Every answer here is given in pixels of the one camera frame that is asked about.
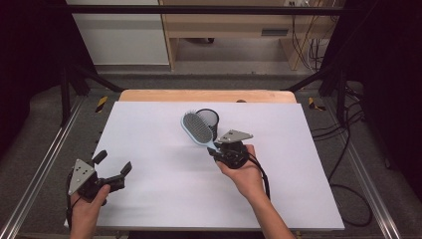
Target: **hair brush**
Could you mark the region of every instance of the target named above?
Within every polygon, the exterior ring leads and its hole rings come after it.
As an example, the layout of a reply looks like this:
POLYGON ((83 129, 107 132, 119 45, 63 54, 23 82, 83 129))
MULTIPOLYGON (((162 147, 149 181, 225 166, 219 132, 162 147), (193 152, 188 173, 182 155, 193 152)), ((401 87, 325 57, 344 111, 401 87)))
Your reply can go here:
POLYGON ((194 142, 199 145, 212 148, 218 152, 220 151, 214 144, 213 132, 211 128, 208 126, 206 121, 196 112, 187 112, 183 116, 181 124, 183 129, 194 142))

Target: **floor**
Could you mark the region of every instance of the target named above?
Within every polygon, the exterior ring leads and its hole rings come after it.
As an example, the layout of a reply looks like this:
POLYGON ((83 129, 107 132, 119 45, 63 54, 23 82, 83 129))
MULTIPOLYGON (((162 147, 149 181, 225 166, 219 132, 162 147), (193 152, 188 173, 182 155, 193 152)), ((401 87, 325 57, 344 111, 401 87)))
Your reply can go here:
MULTIPOLYGON (((298 71, 290 71, 277 40, 215 39, 213 44, 208 44, 205 39, 185 39, 180 42, 179 47, 176 68, 172 72, 163 72, 162 69, 148 69, 148 71, 140 72, 114 69, 102 74, 106 79, 124 88, 280 90, 312 73, 305 67, 301 67, 298 71)), ((298 102, 303 105, 310 129, 323 128, 335 123, 329 111, 311 109, 309 106, 309 98, 313 98, 319 107, 329 108, 331 105, 332 98, 325 99, 318 95, 319 84, 315 82, 296 92, 298 102)), ((350 85, 357 91, 361 91, 359 84, 350 83, 350 85)), ((51 162, 49 168, 50 172, 40 180, 38 191, 33 192, 37 198, 30 201, 32 207, 27 209, 28 211, 25 212, 27 217, 20 222, 21 238, 37 238, 37 236, 46 238, 46 233, 53 234, 53 238, 59 238, 58 235, 68 233, 63 226, 66 174, 76 157, 91 157, 91 153, 96 148, 96 140, 100 138, 106 123, 107 114, 112 108, 111 103, 118 99, 118 94, 105 90, 97 83, 90 82, 90 86, 92 91, 88 97, 83 98, 80 113, 75 119, 74 126, 67 132, 65 143, 54 155, 54 161, 51 162), (94 109, 103 95, 108 96, 109 104, 105 105, 101 114, 96 114, 94 109)), ((79 100, 75 95, 72 95, 72 99, 74 102, 79 100)), ((44 163, 46 152, 60 130, 60 100, 58 88, 52 88, 32 99, 31 113, 21 133, 0 161, 0 180, 3 182, 0 190, 1 225, 6 225, 28 185, 34 184, 34 175, 37 174, 39 166, 44 163)), ((353 102, 354 99, 347 99, 348 104, 353 102)), ((343 149, 342 135, 339 134, 327 140, 316 140, 316 148, 326 174, 332 171, 343 149)), ((382 202, 400 232, 400 238, 422 238, 422 204, 412 193, 400 172, 394 168, 385 167, 385 153, 381 150, 382 147, 373 128, 362 119, 353 125, 350 135, 353 147, 359 152, 359 157, 371 176, 382 202)), ((362 184, 352 165, 352 157, 352 153, 346 154, 345 160, 339 165, 332 180, 364 195, 362 184)), ((359 223, 368 218, 369 212, 366 205, 355 194, 341 188, 334 188, 333 194, 344 218, 359 223)), ((366 226, 352 226, 346 223, 346 229, 338 232, 295 233, 298 233, 298 238, 334 236, 336 238, 385 238, 385 234, 380 230, 381 219, 373 218, 366 226)), ((99 231, 99 235, 103 236, 114 234, 115 232, 99 231)))

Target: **white cabinet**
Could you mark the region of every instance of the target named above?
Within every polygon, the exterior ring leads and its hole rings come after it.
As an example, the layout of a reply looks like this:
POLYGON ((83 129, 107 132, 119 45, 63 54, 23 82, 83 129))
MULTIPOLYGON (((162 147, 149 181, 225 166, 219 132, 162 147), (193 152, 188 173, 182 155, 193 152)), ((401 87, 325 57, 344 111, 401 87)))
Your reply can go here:
MULTIPOLYGON (((68 4, 158 5, 156 0, 67 0, 68 4)), ((74 14, 95 65, 169 65, 158 14, 74 14)))

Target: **white tabletop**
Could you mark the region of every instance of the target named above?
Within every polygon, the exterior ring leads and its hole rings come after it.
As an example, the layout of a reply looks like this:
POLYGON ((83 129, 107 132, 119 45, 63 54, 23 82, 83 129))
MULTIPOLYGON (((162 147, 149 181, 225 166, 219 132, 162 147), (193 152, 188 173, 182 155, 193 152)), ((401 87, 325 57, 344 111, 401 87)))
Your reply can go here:
POLYGON ((259 103, 115 103, 96 154, 100 177, 131 161, 123 190, 102 208, 99 227, 126 230, 257 230, 247 200, 223 175, 206 147, 180 126, 190 110, 218 113, 219 135, 254 135, 271 186, 272 202, 291 229, 339 230, 344 225, 322 170, 302 106, 259 103))

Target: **silver metal bracket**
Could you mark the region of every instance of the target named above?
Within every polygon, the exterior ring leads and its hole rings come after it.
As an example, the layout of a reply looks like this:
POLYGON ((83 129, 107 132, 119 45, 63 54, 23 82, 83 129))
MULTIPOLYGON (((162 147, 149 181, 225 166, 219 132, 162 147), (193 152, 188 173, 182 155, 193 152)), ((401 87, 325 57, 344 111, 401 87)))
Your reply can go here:
POLYGON ((83 160, 77 159, 68 194, 74 194, 95 172, 96 170, 89 164, 83 160))
POLYGON ((252 138, 254 137, 250 133, 241 132, 237 130, 230 129, 228 132, 226 132, 223 136, 217 138, 219 142, 237 142, 244 139, 252 138))

